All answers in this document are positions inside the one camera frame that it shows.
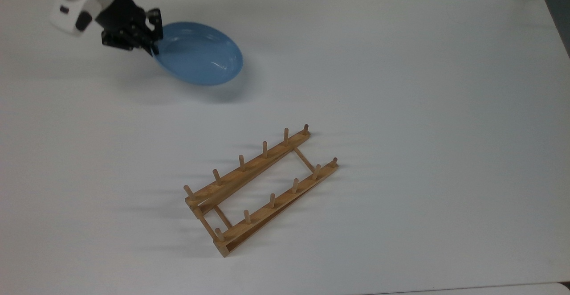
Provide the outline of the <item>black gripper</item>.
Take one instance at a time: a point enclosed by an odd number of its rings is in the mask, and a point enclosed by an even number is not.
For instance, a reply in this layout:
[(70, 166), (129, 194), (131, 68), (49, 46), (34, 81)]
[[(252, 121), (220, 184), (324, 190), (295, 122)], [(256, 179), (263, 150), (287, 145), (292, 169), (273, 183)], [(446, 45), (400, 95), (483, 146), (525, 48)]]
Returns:
[(137, 7), (133, 0), (113, 0), (107, 8), (98, 14), (95, 21), (102, 27), (102, 44), (116, 49), (131, 51), (144, 49), (150, 56), (158, 56), (159, 48), (155, 42), (163, 39), (161, 11), (153, 8), (145, 12)]

